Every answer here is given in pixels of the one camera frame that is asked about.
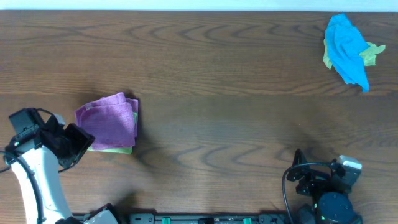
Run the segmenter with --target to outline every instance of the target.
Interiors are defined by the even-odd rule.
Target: wooden table
[[[140,100],[133,155],[87,152],[60,175],[71,210],[285,210],[294,151],[358,158],[351,200],[366,223],[398,220],[398,15],[347,13],[386,44],[362,93],[322,62],[324,12],[0,12],[0,142],[8,116],[41,107],[74,122],[84,103]],[[12,172],[0,175],[0,223],[24,223]],[[292,209],[308,202],[288,183]]]

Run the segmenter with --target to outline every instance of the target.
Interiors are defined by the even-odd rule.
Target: purple cloth
[[[131,147],[136,144],[138,100],[124,93],[104,97],[75,110],[76,124],[95,137],[94,150]]]

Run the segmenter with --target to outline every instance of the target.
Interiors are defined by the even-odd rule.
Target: crumpled blue towel
[[[330,19],[325,31],[328,56],[346,84],[359,84],[363,92],[369,91],[363,59],[359,53],[369,45],[359,30],[351,24],[344,14]]]

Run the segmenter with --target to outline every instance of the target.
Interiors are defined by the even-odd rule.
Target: yellow-green cloth
[[[359,56],[362,57],[365,66],[376,65],[376,54],[383,52],[384,49],[386,49],[386,46],[385,45],[376,46],[376,44],[370,42],[367,42],[367,44],[369,44],[370,47],[361,52]],[[331,60],[329,59],[328,56],[328,45],[325,39],[323,39],[323,45],[325,46],[325,53],[323,54],[323,63],[325,63],[326,67],[331,69],[333,64],[331,63]]]
[[[134,113],[134,122],[137,122],[137,113]],[[113,152],[113,153],[124,153],[124,154],[131,154],[132,153],[132,146],[131,147],[122,147],[122,148],[116,148],[116,149],[104,149],[104,150],[94,150],[91,146],[87,149],[89,151],[95,151],[95,152]]]

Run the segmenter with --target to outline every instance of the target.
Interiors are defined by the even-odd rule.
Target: black cable
[[[296,169],[296,168],[303,167],[303,166],[327,166],[327,167],[330,167],[331,164],[329,162],[306,162],[306,163],[303,163],[303,164],[298,164],[298,165],[295,165],[295,166],[291,166],[291,167],[287,168],[287,170],[284,172],[284,174],[282,176],[282,193],[284,195],[286,212],[287,212],[287,216],[289,217],[290,224],[294,224],[294,223],[293,223],[292,214],[291,214],[291,212],[289,210],[289,204],[287,203],[287,199],[286,199],[285,179],[286,179],[286,175],[292,169]]]
[[[22,166],[22,168],[25,170],[28,179],[30,180],[30,184],[32,184],[32,188],[33,188],[33,193],[35,195],[35,199],[36,199],[36,207],[37,207],[37,224],[41,224],[43,223],[43,208],[42,208],[42,203],[41,203],[41,197],[39,195],[39,189],[38,186],[35,184],[35,180],[33,177],[33,173],[31,171],[29,171],[29,169],[26,167],[26,165],[20,160],[18,159],[18,157],[14,156],[13,154],[6,152],[6,151],[0,151],[1,154],[4,154],[8,157],[11,157],[12,159],[14,159],[16,162],[19,163],[19,165]]]

